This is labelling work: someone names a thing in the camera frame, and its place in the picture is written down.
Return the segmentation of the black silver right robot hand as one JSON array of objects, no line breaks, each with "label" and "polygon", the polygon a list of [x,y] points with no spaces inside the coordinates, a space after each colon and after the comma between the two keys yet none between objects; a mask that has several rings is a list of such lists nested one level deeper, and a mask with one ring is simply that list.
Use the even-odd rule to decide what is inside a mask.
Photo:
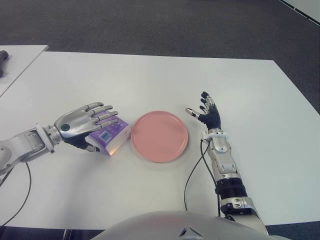
[{"label": "black silver right robot hand", "polygon": [[200,101],[202,105],[199,106],[199,109],[202,111],[202,113],[192,108],[186,108],[185,111],[192,117],[199,120],[201,123],[205,124],[208,130],[211,130],[211,129],[220,130],[221,118],[220,118],[217,105],[215,104],[214,100],[206,91],[203,91],[201,93]]}]

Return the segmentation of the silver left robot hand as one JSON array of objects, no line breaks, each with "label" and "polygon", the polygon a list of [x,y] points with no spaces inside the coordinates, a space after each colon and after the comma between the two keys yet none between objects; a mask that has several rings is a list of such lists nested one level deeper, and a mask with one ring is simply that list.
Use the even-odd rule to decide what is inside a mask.
[{"label": "silver left robot hand", "polygon": [[86,137],[118,122],[119,113],[112,109],[111,105],[93,102],[62,115],[54,126],[64,143],[88,152],[99,152],[100,149],[87,142]]}]

